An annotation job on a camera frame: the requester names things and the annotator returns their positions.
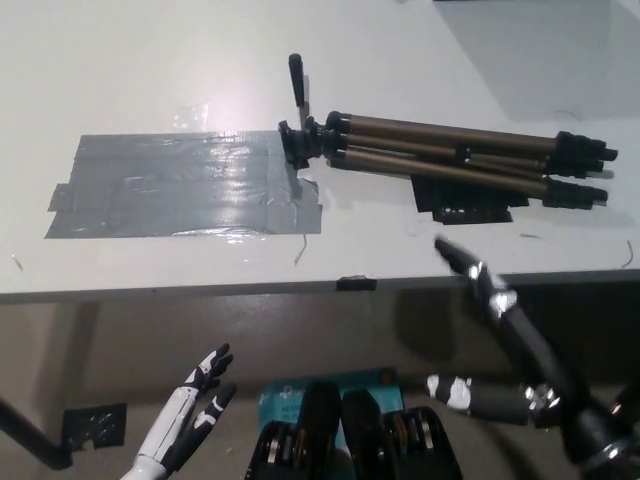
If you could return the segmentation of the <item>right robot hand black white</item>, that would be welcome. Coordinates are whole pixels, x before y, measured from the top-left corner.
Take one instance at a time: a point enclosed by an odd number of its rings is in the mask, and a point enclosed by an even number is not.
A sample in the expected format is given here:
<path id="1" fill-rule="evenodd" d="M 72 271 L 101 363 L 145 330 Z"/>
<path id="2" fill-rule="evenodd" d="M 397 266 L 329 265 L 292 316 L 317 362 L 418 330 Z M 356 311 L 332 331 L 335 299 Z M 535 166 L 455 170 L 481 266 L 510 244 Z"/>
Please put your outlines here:
<path id="1" fill-rule="evenodd" d="M 628 386 L 607 407 L 583 375 L 528 317 L 518 294 L 475 254 L 438 236 L 434 247 L 470 286 L 481 318 L 495 335 L 521 386 L 512 388 L 452 375 L 431 374 L 428 395 L 472 418 L 560 431 L 568 460 L 584 479 L 639 476 L 639 388 Z"/>

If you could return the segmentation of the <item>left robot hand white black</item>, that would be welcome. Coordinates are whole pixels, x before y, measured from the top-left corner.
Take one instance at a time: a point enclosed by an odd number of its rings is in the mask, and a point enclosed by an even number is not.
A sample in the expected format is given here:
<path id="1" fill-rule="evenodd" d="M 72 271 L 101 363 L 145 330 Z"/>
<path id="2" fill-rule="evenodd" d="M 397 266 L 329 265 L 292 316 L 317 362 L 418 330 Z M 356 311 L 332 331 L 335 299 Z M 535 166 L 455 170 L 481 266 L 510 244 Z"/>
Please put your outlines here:
<path id="1" fill-rule="evenodd" d="M 204 443 L 237 392 L 220 377 L 233 361 L 230 345 L 211 351 L 174 389 L 142 442 L 125 479 L 168 479 Z"/>

